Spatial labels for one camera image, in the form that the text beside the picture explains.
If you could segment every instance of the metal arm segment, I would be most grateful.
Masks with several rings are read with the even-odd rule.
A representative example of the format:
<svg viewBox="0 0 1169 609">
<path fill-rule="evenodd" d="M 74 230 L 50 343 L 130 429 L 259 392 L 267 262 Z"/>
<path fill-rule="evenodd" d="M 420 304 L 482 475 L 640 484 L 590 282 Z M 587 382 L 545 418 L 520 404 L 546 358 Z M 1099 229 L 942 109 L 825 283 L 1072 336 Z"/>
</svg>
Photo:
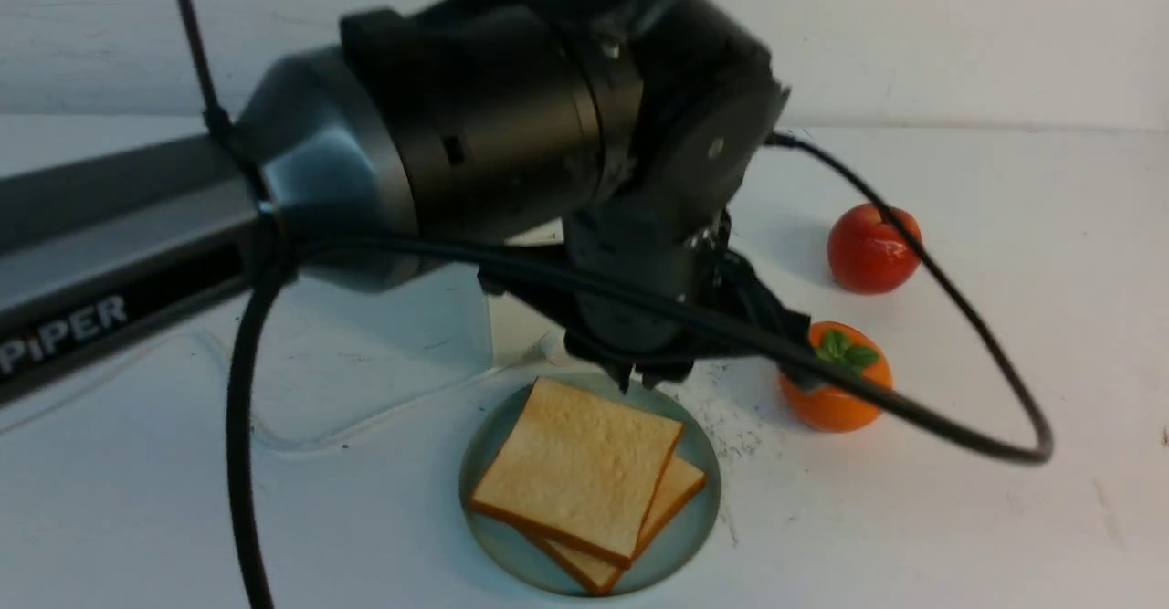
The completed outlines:
<svg viewBox="0 0 1169 609">
<path fill-rule="evenodd" d="M 208 136 L 0 180 L 0 406 L 247 290 L 260 224 Z"/>
</svg>

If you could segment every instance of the green leaf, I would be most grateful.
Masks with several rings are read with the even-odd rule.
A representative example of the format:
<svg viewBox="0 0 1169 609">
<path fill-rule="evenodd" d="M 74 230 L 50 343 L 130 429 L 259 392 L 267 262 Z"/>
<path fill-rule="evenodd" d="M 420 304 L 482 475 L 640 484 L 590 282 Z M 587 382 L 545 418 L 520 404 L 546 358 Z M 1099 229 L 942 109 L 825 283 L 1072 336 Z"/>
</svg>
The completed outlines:
<svg viewBox="0 0 1169 609">
<path fill-rule="evenodd" d="M 829 331 L 819 340 L 819 348 L 836 359 L 843 359 L 844 352 L 849 351 L 849 337 L 843 331 Z"/>
<path fill-rule="evenodd" d="M 862 372 L 878 362 L 880 362 L 880 354 L 870 347 L 863 346 L 863 344 L 856 344 L 844 351 L 844 364 Z"/>
</svg>

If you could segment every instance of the screw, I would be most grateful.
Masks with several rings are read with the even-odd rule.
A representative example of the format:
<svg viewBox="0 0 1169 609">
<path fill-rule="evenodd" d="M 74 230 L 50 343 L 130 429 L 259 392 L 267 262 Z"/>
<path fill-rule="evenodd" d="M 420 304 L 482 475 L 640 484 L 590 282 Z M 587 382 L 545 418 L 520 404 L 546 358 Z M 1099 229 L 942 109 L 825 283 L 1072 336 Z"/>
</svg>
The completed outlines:
<svg viewBox="0 0 1169 609">
<path fill-rule="evenodd" d="M 714 157 L 721 155 L 722 148 L 726 147 L 726 144 L 727 143 L 721 138 L 721 136 L 719 136 L 718 139 L 714 139 L 714 141 L 711 141 L 711 147 L 706 151 L 706 159 L 713 160 Z"/>
</svg>

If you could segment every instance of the robotic arm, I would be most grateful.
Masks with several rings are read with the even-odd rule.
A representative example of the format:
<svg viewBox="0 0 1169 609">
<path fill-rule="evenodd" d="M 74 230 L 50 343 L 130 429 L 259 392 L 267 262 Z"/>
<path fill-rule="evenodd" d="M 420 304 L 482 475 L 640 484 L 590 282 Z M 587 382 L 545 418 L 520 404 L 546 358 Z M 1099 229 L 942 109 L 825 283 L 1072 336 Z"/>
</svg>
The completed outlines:
<svg viewBox="0 0 1169 609">
<path fill-rule="evenodd" d="M 727 250 L 726 205 L 787 97 L 767 48 L 708 0 L 569 6 L 351 14 L 336 47 L 279 61 L 234 127 L 209 119 L 207 136 L 0 181 L 0 404 L 247 291 L 281 250 L 502 243 L 552 219 L 565 243 L 534 258 L 807 347 L 809 320 Z M 438 264 L 350 251 L 304 272 L 382 292 Z M 611 302 L 480 279 L 565 326 L 569 351 L 623 387 L 635 368 L 652 386 L 748 353 Z"/>
</svg>

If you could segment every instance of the red tomato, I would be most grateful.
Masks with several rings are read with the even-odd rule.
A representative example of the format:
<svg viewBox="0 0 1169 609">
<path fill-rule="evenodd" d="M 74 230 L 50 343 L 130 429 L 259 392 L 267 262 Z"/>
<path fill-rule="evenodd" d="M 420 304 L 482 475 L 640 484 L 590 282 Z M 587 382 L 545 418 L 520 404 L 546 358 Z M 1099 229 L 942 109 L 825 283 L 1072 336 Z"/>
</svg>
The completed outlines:
<svg viewBox="0 0 1169 609">
<path fill-rule="evenodd" d="M 921 230 L 906 210 L 892 208 L 915 238 Z M 905 240 L 865 202 L 844 213 L 828 236 L 828 267 L 845 290 L 859 295 L 891 292 L 913 276 L 921 261 Z"/>
</svg>

